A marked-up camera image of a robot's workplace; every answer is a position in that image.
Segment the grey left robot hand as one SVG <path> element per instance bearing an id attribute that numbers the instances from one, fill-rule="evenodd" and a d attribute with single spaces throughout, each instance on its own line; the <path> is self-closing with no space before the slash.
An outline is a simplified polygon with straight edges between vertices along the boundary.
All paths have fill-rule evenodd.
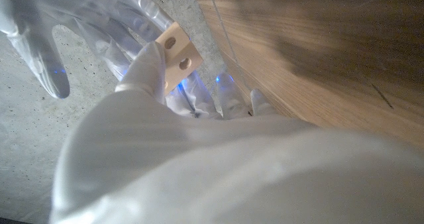
<path id="1" fill-rule="evenodd" d="M 67 138 L 51 223 L 422 223 L 423 151 L 254 109 L 221 120 L 199 78 L 164 104 L 148 43 Z"/>

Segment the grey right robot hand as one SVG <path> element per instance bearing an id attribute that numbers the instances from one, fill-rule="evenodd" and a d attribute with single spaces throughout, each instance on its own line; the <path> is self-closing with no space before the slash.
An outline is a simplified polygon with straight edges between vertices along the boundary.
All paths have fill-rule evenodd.
<path id="1" fill-rule="evenodd" d="M 153 0 L 1 0 L 1 32 L 54 98 L 70 94 L 70 84 L 52 29 L 63 25 L 121 80 L 141 44 L 156 40 L 173 23 Z"/>

